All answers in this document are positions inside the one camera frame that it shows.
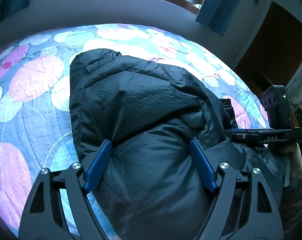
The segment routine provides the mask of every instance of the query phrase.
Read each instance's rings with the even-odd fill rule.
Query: pink circle pattern
[[[17,102],[28,102],[48,91],[62,75],[60,58],[39,57],[22,66],[11,80],[9,93]]]
[[[0,216],[18,229],[32,187],[30,171],[21,152],[10,143],[0,143]]]
[[[24,58],[28,49],[29,45],[17,47],[4,58],[0,66],[0,78],[2,78],[13,65],[19,63],[20,60]]]

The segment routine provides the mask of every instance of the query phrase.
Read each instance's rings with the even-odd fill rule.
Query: white wall
[[[195,22],[196,15],[164,0],[30,0],[30,6],[0,23],[0,47],[46,29],[102,23],[158,27],[206,47],[235,68],[259,30],[272,0],[241,0],[223,37]],[[274,0],[302,22],[299,0]]]

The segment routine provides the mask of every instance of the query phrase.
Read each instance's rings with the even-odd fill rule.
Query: hand
[[[286,154],[291,159],[290,176],[302,172],[302,156],[299,144],[284,143],[278,147],[280,154]]]

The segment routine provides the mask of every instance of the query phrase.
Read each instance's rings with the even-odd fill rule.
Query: black gripper frame
[[[190,143],[190,155],[204,187],[216,196],[211,212],[194,240],[283,240],[280,213],[260,170],[260,172],[257,169],[250,172],[235,170],[229,164],[219,162],[212,153],[206,154],[197,139]],[[250,201],[247,222],[240,228],[237,222],[234,232],[223,236],[235,189],[246,187],[249,190]],[[267,196],[268,212],[258,212],[258,191],[261,187]]]
[[[24,207],[19,228],[21,240],[108,240],[87,198],[98,185],[112,152],[104,140],[82,163],[63,171],[44,168],[36,178]],[[70,233],[62,208],[60,189],[67,190],[80,236]]]
[[[82,163],[74,163],[63,171],[42,169],[22,213],[19,239],[108,240],[86,195],[98,185],[111,152],[111,143],[105,140],[96,153],[87,155]],[[196,138],[190,142],[190,155],[204,187],[215,195],[211,210],[194,240],[283,240],[280,214],[262,172],[239,171],[227,163],[220,163],[212,154],[206,154]],[[257,210],[259,185],[267,196],[268,213]],[[223,236],[235,189],[243,187],[248,187],[250,196],[247,222]],[[68,230],[60,189],[67,190],[80,236]]]

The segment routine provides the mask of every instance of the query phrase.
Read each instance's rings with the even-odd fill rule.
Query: blue gripper pad
[[[110,160],[111,154],[112,144],[110,141],[107,141],[86,173],[86,180],[83,189],[87,194],[99,184],[103,172]]]
[[[209,189],[212,193],[215,192],[218,186],[215,182],[214,171],[208,160],[205,158],[201,149],[198,147],[194,140],[190,142],[189,149],[193,163],[198,170],[200,179],[202,180],[204,187]]]

